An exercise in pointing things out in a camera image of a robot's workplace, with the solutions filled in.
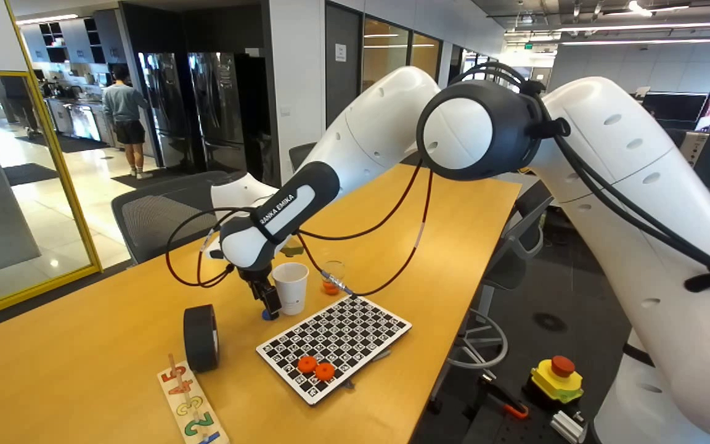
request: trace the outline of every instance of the white robotic arm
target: white robotic arm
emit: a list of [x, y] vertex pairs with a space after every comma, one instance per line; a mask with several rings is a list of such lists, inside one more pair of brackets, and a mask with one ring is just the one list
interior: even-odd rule
[[595, 418], [603, 441], [710, 440], [710, 287], [682, 282], [701, 263], [616, 217], [572, 171], [573, 150], [610, 187], [710, 255], [710, 193], [657, 123], [616, 83], [579, 78], [537, 94], [489, 82], [443, 92], [418, 69], [367, 88], [325, 130], [300, 171], [250, 214], [226, 220], [222, 252], [266, 278], [282, 236], [334, 198], [394, 166], [417, 140], [447, 178], [489, 178], [529, 166], [599, 258], [650, 366], [624, 358]]

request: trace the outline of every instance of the glass wall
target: glass wall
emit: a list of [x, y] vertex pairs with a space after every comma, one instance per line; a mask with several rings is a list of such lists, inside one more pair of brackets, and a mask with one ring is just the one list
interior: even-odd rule
[[0, 309], [97, 271], [32, 83], [0, 73]]
[[381, 20], [361, 20], [360, 92], [406, 65], [409, 30]]
[[414, 33], [409, 65], [424, 69], [430, 78], [435, 78], [439, 69], [439, 39]]

